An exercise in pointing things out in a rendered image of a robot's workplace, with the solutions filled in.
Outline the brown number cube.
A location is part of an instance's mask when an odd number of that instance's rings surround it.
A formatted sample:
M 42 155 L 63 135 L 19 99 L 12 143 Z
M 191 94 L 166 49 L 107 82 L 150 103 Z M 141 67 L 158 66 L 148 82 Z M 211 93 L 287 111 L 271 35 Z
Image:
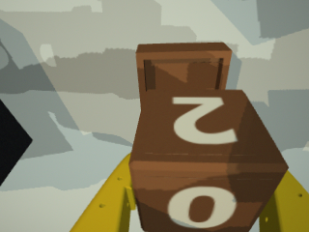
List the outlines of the brown number cube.
M 242 90 L 149 89 L 128 163 L 144 232 L 249 232 L 288 164 Z

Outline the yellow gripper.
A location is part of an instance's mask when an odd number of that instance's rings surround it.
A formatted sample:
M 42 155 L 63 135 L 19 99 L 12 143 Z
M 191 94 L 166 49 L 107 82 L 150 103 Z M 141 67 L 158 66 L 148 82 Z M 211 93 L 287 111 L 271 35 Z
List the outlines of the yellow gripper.
M 128 232 L 136 201 L 129 153 L 114 169 L 70 232 Z M 309 232 L 309 193 L 287 170 L 259 215 L 260 232 Z

